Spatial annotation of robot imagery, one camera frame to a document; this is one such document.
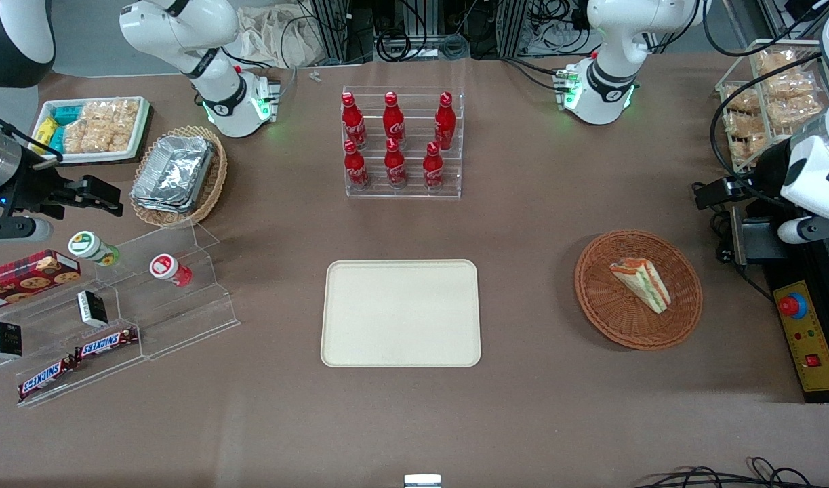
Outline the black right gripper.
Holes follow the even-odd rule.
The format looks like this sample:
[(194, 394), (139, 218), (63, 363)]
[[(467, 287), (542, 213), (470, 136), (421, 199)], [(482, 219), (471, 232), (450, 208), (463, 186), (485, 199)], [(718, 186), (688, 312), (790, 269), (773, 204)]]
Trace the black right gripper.
[(79, 180), (69, 180), (55, 169), (35, 171), (21, 167), (4, 180), (5, 170), (0, 169), (0, 209), (3, 217), (14, 213), (42, 214), (55, 220), (64, 219), (64, 204), (57, 198), (70, 198), (67, 205), (78, 208), (94, 208), (114, 217), (123, 215), (119, 191), (108, 192), (108, 184), (95, 176), (85, 175)]

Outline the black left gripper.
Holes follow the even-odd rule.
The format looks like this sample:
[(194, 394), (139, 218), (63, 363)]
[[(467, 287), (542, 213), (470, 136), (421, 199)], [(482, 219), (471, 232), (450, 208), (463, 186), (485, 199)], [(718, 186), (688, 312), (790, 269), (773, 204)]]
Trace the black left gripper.
[[(790, 140), (783, 140), (762, 152), (748, 180), (752, 188), (780, 203), (786, 201), (781, 197), (781, 188), (795, 182), (805, 167), (804, 158), (791, 163), (791, 154)], [(721, 206), (724, 203), (739, 203), (751, 194), (743, 180), (731, 176), (708, 184), (693, 183), (694, 203), (699, 210)]]

